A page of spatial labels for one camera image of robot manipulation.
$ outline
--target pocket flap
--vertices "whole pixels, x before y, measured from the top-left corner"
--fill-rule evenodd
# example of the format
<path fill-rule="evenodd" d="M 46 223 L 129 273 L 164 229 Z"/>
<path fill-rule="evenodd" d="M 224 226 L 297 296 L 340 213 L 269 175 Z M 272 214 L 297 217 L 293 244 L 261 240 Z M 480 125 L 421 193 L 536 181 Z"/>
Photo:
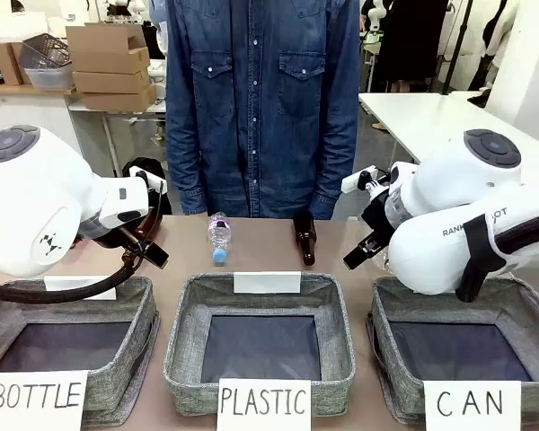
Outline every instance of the pocket flap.
<path fill-rule="evenodd" d="M 224 51 L 197 51 L 191 54 L 191 68 L 208 78 L 232 70 L 232 54 Z"/>
<path fill-rule="evenodd" d="M 279 70 L 305 81 L 325 70 L 325 54 L 319 52 L 284 52 L 279 54 Z"/>

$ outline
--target wooden shelf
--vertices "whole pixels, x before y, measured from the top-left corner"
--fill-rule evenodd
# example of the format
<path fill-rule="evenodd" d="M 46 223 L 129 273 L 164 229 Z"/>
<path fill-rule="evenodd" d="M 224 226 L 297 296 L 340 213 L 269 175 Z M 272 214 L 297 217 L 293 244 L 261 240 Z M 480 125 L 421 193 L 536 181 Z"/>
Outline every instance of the wooden shelf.
<path fill-rule="evenodd" d="M 31 85 L 6 85 L 0 84 L 0 94 L 27 94 L 30 96 L 44 95 L 44 96 L 69 96 L 75 93 L 75 87 L 70 90 L 56 90 L 56 91 L 44 91 L 38 90 Z"/>

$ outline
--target gray joint cap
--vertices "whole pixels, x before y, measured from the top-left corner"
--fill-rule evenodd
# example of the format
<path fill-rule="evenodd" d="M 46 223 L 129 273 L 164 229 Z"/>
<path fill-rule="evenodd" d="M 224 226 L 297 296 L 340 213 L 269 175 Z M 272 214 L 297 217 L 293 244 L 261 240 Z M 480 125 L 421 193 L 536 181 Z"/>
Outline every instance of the gray joint cap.
<path fill-rule="evenodd" d="M 521 164 L 521 153 L 505 136 L 491 130 L 467 130 L 464 141 L 480 160 L 497 168 L 511 169 Z"/>
<path fill-rule="evenodd" d="M 26 153 L 40 139 L 40 129 L 34 126 L 12 126 L 0 130 L 0 163 L 9 162 Z"/>

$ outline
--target shirt cuff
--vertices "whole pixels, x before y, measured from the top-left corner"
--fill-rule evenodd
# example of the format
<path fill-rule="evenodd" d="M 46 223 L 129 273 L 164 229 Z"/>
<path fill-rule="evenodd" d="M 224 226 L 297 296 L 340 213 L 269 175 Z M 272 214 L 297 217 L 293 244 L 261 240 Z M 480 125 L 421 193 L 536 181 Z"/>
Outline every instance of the shirt cuff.
<path fill-rule="evenodd" d="M 186 216 L 206 213 L 208 211 L 208 202 L 202 189 L 180 190 L 180 202 L 183 214 Z"/>
<path fill-rule="evenodd" d="M 335 209 L 336 199 L 327 198 L 324 195 L 314 194 L 314 199 L 309 205 L 309 210 L 315 220 L 330 220 Z"/>

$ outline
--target black mesh basket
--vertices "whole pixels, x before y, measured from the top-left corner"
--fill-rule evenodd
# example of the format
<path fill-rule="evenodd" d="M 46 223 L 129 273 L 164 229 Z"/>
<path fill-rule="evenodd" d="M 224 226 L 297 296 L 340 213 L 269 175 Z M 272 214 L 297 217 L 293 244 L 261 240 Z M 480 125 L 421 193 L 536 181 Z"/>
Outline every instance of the black mesh basket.
<path fill-rule="evenodd" d="M 25 69 L 59 69 L 72 60 L 66 43 L 43 33 L 23 42 L 21 63 Z"/>

